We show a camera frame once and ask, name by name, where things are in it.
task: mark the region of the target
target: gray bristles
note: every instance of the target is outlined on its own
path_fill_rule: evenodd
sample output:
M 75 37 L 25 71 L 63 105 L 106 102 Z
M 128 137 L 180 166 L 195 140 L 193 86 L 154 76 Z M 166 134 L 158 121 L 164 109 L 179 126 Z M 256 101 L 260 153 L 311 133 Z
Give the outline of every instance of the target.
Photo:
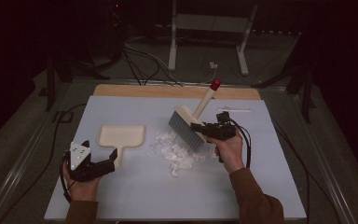
M 194 152 L 197 152 L 204 144 L 204 141 L 190 129 L 190 126 L 180 117 L 178 113 L 173 112 L 173 115 L 168 124 L 178 133 L 178 135 Z

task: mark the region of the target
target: dustpan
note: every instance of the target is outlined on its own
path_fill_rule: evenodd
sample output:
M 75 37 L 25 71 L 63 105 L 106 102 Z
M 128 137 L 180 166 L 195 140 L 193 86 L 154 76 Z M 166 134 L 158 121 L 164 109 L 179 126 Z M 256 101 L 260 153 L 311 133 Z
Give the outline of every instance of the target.
M 97 142 L 101 147 L 117 148 L 115 167 L 118 168 L 124 148 L 138 147 L 144 140 L 145 126 L 103 125 Z

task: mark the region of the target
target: hand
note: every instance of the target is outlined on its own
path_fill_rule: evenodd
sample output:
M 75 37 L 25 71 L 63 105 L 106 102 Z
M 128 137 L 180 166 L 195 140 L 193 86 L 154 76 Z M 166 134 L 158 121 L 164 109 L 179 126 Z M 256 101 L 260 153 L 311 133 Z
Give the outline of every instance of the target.
M 240 131 L 236 131 L 236 135 L 226 141 L 206 137 L 208 142 L 216 144 L 215 153 L 220 155 L 224 161 L 224 165 L 229 174 L 245 167 L 242 161 L 242 137 Z
M 64 162 L 62 167 L 63 177 L 66 180 L 66 186 L 69 188 L 69 194 L 71 195 L 72 201 L 91 201 L 95 202 L 98 195 L 98 185 L 102 177 L 97 177 L 88 182 L 75 182 L 71 179 L 68 171 L 68 163 Z

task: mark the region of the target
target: dark background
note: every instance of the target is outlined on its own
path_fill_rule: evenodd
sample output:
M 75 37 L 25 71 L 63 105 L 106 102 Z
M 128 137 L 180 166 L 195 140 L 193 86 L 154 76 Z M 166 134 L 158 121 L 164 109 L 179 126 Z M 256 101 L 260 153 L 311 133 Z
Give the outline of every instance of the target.
M 72 42 L 77 36 L 70 50 L 90 50 L 74 2 L 0 1 L 0 128 L 33 91 L 32 78 L 46 68 L 47 49 Z M 119 3 L 123 20 L 137 34 L 154 36 L 158 33 L 156 23 L 164 26 L 171 22 L 171 1 Z M 241 5 L 243 1 L 179 1 L 178 9 L 237 16 L 243 13 Z M 302 33 L 288 64 L 312 67 L 314 83 L 321 88 L 358 160 L 358 2 L 263 1 L 253 29 L 256 33 Z

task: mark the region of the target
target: brown sleeve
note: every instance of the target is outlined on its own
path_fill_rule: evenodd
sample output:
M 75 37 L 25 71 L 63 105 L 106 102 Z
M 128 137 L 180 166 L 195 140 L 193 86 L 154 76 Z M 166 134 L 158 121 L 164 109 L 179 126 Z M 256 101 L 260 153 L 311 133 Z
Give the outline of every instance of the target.
M 65 224 L 90 224 L 97 218 L 98 203 L 72 201 L 66 214 Z
M 242 223 L 283 224 L 281 202 L 263 193 L 249 169 L 240 169 L 230 174 L 229 177 L 240 206 L 240 221 Z

